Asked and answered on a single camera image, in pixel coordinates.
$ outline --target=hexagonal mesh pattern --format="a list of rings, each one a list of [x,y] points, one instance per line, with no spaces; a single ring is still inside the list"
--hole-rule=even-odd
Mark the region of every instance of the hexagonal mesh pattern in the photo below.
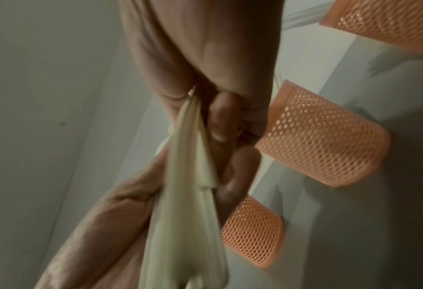
[[[222,228],[222,240],[256,266],[269,266],[283,240],[283,221],[254,198],[247,196]]]
[[[342,107],[285,81],[269,108],[269,126],[257,148],[284,164],[339,187],[375,170],[389,133]]]
[[[423,53],[423,0],[336,0],[321,24]]]

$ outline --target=hand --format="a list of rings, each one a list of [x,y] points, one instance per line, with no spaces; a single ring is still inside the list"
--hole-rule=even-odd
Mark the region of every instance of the hand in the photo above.
[[[119,0],[142,75],[175,119],[196,85],[207,108],[219,91],[241,98],[240,138],[266,129],[283,0]]]
[[[239,98],[220,93],[207,131],[220,178],[214,193],[223,225],[246,196],[261,160],[238,144]],[[137,288],[154,195],[162,187],[168,148],[140,174],[108,192],[91,209],[43,273],[36,289]]]

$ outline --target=skin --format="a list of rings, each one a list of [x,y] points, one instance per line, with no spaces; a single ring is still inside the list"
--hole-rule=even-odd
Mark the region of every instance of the skin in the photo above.
[[[245,198],[261,159],[279,45],[282,0],[120,0],[127,39],[146,81],[175,119],[188,91],[203,100],[214,192],[223,225]],[[136,288],[168,146],[107,192],[42,274],[36,289]]]

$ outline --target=orange mesh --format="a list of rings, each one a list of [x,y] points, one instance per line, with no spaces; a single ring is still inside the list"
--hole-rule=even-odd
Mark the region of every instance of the orange mesh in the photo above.
[[[275,260],[282,244],[283,221],[247,196],[222,228],[222,240],[256,266],[265,268]]]
[[[336,0],[321,25],[423,53],[423,0]]]
[[[374,171],[390,144],[389,133],[292,82],[285,81],[269,108],[269,126],[257,148],[333,187]]]

